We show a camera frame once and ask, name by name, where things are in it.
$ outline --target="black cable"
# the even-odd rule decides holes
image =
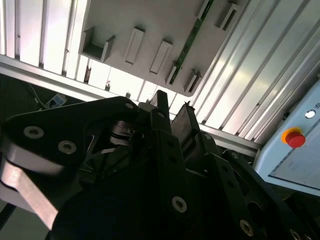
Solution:
[[[11,214],[14,212],[16,209],[15,205],[12,205],[10,203],[7,203],[4,207],[4,209],[0,212],[0,231],[10,218]]]

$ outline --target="hole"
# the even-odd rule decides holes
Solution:
[[[248,232],[251,230],[250,227],[249,227],[249,225],[248,225],[247,223],[244,224],[244,228],[245,228],[245,230],[248,231]]]
[[[231,188],[234,188],[235,187],[235,185],[232,183],[232,182],[230,182],[230,181],[227,181],[226,182]]]
[[[311,109],[307,111],[304,116],[306,119],[312,119],[315,115],[316,115],[316,111]]]
[[[225,172],[228,172],[228,168],[226,166],[222,166],[222,169],[225,171]]]
[[[130,103],[126,103],[125,106],[126,106],[127,108],[129,108],[129,109],[133,109],[133,108],[134,108],[134,106],[132,106],[132,104],[130,104]]]
[[[262,211],[261,207],[256,202],[249,202],[248,210],[251,214],[252,220],[255,224],[262,228],[265,226],[265,216],[264,212]]]
[[[169,159],[170,159],[170,161],[173,162],[173,163],[176,163],[176,162],[177,162],[177,159],[176,159],[174,156],[170,156]]]
[[[168,146],[169,146],[170,148],[173,148],[173,147],[175,146],[172,141],[168,141],[167,143],[168,143]]]
[[[71,150],[72,146],[69,143],[65,143],[65,144],[63,144],[63,148],[67,149],[67,150]]]
[[[177,205],[180,209],[182,209],[183,206],[184,206],[184,204],[183,204],[181,201],[179,201],[179,200],[177,200],[175,203],[176,203],[176,205]]]
[[[163,113],[161,113],[161,112],[158,112],[158,115],[159,115],[160,117],[162,117],[162,118],[165,117],[165,115],[164,115]]]
[[[30,129],[29,133],[32,134],[32,135],[38,135],[39,131],[37,129]]]

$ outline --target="cable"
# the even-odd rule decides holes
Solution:
[[[49,107],[47,107],[46,105],[44,105],[44,103],[40,100],[40,98],[39,98],[36,90],[34,89],[34,87],[33,87],[30,83],[28,83],[28,85],[29,85],[29,87],[32,89],[32,91],[33,91],[33,93],[34,93],[34,95],[35,95],[35,98],[39,101],[39,103],[41,104],[41,106],[42,106],[43,108],[45,108],[45,109],[49,109]]]

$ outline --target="white surface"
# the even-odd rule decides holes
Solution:
[[[71,0],[48,0],[43,68],[61,74],[66,52],[66,39]]]
[[[20,60],[39,66],[42,0],[19,0]]]

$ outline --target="robotic arm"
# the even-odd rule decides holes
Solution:
[[[315,240],[234,151],[220,153],[187,103],[125,97],[10,118],[0,198],[36,213],[52,240]]]

